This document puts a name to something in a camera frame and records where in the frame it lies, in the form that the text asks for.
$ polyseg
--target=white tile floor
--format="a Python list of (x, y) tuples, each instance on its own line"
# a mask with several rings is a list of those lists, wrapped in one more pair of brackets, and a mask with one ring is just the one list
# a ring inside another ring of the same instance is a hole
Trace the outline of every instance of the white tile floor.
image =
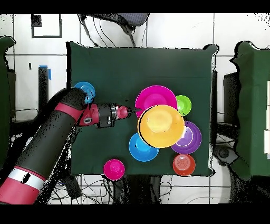
[[(93, 46), (86, 36), (84, 28), (79, 24), (76, 14), (62, 14), (62, 38), (61, 39), (33, 39), (31, 38), (30, 15), (0, 15), (0, 36), (14, 37), (16, 44), (8, 49), (6, 60), (11, 69), (17, 73), (16, 84), (16, 108), (37, 108), (37, 67), (47, 65), (52, 69), (52, 80), (49, 83), (50, 97), (66, 85), (66, 41), (75, 41), (85, 46)], [(94, 19), (95, 25), (106, 42), (112, 43), (102, 34), (99, 20)], [(35, 28), (35, 33), (40, 35), (52, 35), (57, 30), (57, 15), (42, 15), (43, 27)], [(87, 18), (91, 37), (99, 46), (105, 46), (95, 30), (93, 18)], [(118, 47), (132, 46), (131, 41), (122, 29), (111, 22), (101, 21), (104, 33)], [(234, 48), (239, 41), (252, 41), (258, 48), (269, 48), (270, 22), (268, 14), (150, 14), (148, 20), (147, 43), (151, 48), (203, 48), (207, 44), (219, 46), (216, 57), (216, 70), (218, 72), (218, 111), (224, 112), (223, 78), (225, 74), (236, 71), (235, 66), (229, 62), (234, 56)], [(136, 28), (134, 40), (137, 46), (146, 47), (146, 35), (142, 37), (146, 24)], [(28, 119), (35, 114), (21, 114), (20, 119)], [(223, 115), (218, 114), (218, 121), (223, 121)], [(172, 191), (162, 196), (162, 203), (227, 203), (230, 194), (230, 178), (228, 168), (218, 165), (213, 158), (211, 167), (215, 175), (206, 178), (201, 176), (172, 178)], [(164, 176), (162, 181), (170, 181), (171, 176)], [(85, 175), (87, 184), (101, 180), (100, 175)], [(82, 189), (86, 185), (82, 178)], [(100, 182), (91, 186), (92, 190), (100, 196)], [(86, 188), (83, 192), (93, 195), (94, 192)], [(162, 186), (161, 194), (168, 192), (169, 187)], [(60, 197), (66, 192), (57, 190)], [(79, 203), (95, 203), (89, 198), (78, 199)], [(69, 199), (63, 199), (63, 203), (71, 203)], [(60, 203), (59, 200), (51, 200), (50, 203)]]

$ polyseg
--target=purple plate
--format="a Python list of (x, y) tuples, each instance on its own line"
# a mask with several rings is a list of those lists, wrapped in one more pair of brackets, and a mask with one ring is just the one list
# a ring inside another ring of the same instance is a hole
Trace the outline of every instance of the purple plate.
[(172, 150), (179, 154), (191, 154), (201, 143), (201, 132), (195, 124), (185, 121), (185, 129), (182, 138), (171, 146)]

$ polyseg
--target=small blue bowl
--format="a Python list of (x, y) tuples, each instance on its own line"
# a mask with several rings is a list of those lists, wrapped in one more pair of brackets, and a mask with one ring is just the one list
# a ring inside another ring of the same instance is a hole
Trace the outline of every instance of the small blue bowl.
[(147, 162), (158, 155), (159, 148), (146, 144), (138, 133), (134, 134), (129, 141), (129, 152), (136, 160)]
[(86, 93), (85, 104), (90, 104), (95, 98), (95, 88), (89, 82), (78, 82), (75, 88), (80, 88)]

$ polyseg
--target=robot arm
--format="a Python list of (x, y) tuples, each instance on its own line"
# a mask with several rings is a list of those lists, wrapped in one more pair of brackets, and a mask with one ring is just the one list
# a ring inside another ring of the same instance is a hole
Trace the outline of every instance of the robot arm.
[(0, 187), (0, 204), (33, 204), (58, 161), (75, 125), (113, 127), (132, 110), (117, 104), (85, 104), (83, 89), (72, 88), (19, 156), (12, 172)]

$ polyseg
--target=orange bowl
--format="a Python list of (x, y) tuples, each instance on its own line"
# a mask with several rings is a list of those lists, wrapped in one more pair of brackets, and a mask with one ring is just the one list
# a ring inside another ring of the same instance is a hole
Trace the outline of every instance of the orange bowl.
[(141, 114), (137, 129), (148, 145), (166, 148), (181, 138), (184, 126), (184, 119), (176, 109), (168, 105), (155, 105)]
[(179, 154), (173, 160), (172, 168), (180, 176), (191, 175), (196, 167), (195, 160), (187, 154)]

